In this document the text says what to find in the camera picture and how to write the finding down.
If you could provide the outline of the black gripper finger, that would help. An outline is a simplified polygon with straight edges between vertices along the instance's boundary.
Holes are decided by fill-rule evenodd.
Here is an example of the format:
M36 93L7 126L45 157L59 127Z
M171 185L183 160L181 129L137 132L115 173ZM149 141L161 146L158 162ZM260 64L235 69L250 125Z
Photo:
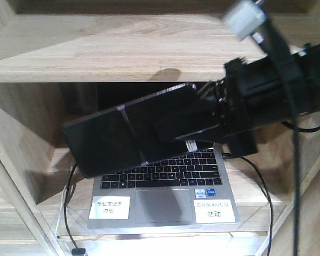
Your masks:
M223 128L219 124L210 127L194 127L178 124L174 126L176 141L200 141L225 144L227 142Z
M197 92L197 101L218 102L221 99L220 86L221 80L206 82Z

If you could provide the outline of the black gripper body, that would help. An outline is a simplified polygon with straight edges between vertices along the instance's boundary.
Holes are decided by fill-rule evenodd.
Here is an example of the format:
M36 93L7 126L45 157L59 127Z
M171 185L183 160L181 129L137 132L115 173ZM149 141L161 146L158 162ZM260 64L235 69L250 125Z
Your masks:
M283 84L268 57L252 63L237 58L225 71L216 88L225 143L233 157L255 154L254 130L288 118Z

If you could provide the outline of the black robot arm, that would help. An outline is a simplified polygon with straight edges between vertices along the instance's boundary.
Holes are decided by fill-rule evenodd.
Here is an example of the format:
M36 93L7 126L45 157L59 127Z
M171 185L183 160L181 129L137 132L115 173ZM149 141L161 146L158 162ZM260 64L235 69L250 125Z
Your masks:
M256 129L284 123L301 132L293 119L320 111L320 44L283 62L277 54L252 63L234 59L225 71L180 116L188 125L180 124L174 139L226 144L232 156L241 157L257 153Z

